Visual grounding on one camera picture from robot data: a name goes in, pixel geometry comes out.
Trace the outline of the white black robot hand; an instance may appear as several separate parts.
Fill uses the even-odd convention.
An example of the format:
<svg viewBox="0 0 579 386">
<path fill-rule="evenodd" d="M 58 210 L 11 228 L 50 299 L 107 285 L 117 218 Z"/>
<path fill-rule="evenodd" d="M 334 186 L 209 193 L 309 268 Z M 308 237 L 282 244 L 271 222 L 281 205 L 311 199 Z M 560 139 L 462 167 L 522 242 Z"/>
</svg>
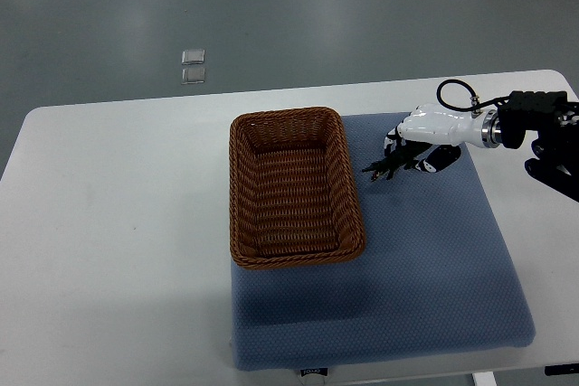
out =
<svg viewBox="0 0 579 386">
<path fill-rule="evenodd" d="M 495 109 L 460 112 L 439 104 L 424 104 L 413 110 L 384 138 L 384 154 L 413 142 L 427 145 L 430 153 L 412 158 L 411 169 L 437 173 L 456 162 L 461 144 L 495 148 L 502 143 Z"/>
</svg>

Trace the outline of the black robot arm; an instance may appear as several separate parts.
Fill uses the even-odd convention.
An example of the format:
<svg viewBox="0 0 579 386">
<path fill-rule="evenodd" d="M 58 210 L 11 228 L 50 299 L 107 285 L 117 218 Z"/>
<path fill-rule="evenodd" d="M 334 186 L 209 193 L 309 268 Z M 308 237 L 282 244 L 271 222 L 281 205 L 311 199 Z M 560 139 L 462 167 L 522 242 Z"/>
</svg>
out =
<svg viewBox="0 0 579 386">
<path fill-rule="evenodd" d="M 518 149 L 534 131 L 535 155 L 526 160 L 527 173 L 559 193 L 578 200 L 578 103 L 565 91 L 513 91 L 498 104 L 500 140 Z"/>
</svg>

